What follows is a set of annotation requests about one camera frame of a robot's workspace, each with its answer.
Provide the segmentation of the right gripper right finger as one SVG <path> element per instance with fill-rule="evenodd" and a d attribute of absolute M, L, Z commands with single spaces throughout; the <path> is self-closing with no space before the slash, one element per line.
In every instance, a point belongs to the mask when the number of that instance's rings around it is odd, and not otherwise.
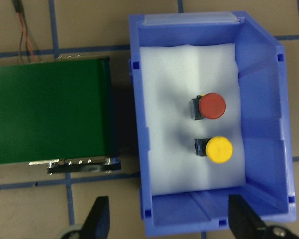
<path fill-rule="evenodd" d="M 239 194 L 229 195 L 228 223 L 236 239 L 262 239 L 267 227 Z"/>

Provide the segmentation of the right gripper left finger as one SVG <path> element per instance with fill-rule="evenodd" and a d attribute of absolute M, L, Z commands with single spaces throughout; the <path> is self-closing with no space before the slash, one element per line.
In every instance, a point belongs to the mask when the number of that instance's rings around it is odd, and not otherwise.
<path fill-rule="evenodd" d="M 80 239 L 106 239 L 110 230 L 109 197 L 97 197 L 80 232 Z"/>

